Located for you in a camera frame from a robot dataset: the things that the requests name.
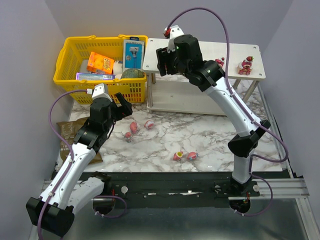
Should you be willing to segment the pink bear white-hat toy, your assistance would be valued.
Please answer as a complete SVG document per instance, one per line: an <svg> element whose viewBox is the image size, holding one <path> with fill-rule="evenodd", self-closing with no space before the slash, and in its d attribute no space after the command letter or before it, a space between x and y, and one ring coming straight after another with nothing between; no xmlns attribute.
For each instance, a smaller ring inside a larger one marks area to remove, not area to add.
<svg viewBox="0 0 320 240"><path fill-rule="evenodd" d="M225 64L224 57L216 58L214 61L219 65L220 68L224 67L224 64Z"/></svg>

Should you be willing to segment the pink bear strawberry toy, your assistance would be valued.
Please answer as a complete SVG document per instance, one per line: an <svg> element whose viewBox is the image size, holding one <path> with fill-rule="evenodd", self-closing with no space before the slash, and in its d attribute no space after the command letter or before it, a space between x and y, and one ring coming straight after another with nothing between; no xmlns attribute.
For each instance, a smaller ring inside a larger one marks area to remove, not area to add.
<svg viewBox="0 0 320 240"><path fill-rule="evenodd" d="M237 66L238 74L249 76L253 70L252 68L253 60L254 60L253 56L248 56L242 62L240 62Z"/></svg>

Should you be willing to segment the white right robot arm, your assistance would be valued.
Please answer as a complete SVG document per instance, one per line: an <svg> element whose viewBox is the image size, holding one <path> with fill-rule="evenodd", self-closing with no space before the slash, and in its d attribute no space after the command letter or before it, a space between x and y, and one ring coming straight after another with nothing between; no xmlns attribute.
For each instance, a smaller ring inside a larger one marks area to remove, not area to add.
<svg viewBox="0 0 320 240"><path fill-rule="evenodd" d="M180 74L207 94L229 118L236 135L227 144L234 155L231 183L240 190L252 179L251 161L260 138L270 128L239 98L227 80L226 72L214 60L204 60L198 39L190 34L169 41L165 48L156 50L157 68L161 76Z"/></svg>

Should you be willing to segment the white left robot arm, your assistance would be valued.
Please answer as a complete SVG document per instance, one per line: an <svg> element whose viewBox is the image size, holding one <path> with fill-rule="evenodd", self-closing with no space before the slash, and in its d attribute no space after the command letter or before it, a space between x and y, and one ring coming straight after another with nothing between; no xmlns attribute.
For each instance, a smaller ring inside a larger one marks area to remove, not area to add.
<svg viewBox="0 0 320 240"><path fill-rule="evenodd" d="M68 145L69 155L59 172L39 197L27 201L26 209L31 223L37 227L38 239L43 239L43 230L63 238L76 213L95 197L109 199L112 208L117 200L124 201L115 194L111 177L99 172L75 189L86 166L110 138L116 122L133 113L131 103L120 92L115 96L120 106L106 93L93 97L89 117L77 132L73 144Z"/></svg>

